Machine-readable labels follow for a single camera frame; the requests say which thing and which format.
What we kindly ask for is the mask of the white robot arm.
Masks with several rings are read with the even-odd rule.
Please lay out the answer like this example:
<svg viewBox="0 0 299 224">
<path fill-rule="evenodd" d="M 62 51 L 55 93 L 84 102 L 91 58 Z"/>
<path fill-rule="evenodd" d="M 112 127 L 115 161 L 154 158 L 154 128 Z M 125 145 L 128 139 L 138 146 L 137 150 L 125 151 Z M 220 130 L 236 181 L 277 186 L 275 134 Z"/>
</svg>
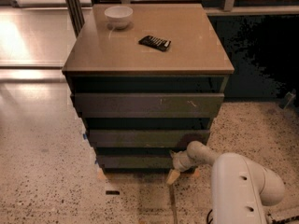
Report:
<svg viewBox="0 0 299 224">
<path fill-rule="evenodd" d="M 285 185 L 274 171 L 236 153 L 218 153 L 198 141 L 171 153 L 166 183 L 201 164 L 211 166 L 213 224 L 268 224 L 264 208 L 280 203 Z"/>
</svg>

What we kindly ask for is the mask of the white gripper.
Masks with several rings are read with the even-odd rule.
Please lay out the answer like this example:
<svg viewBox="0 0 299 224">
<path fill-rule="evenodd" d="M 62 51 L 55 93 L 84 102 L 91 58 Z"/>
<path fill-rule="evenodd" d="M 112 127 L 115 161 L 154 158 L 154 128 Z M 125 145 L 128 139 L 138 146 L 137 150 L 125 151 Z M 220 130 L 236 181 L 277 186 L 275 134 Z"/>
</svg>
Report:
<svg viewBox="0 0 299 224">
<path fill-rule="evenodd" d="M 196 162 L 192 159 L 187 151 L 175 152 L 173 150 L 169 151 L 170 157 L 173 160 L 173 167 L 176 169 L 171 169 L 166 179 L 167 185 L 172 185 L 179 178 L 180 172 L 186 172 L 192 168 L 196 167 Z"/>
</svg>

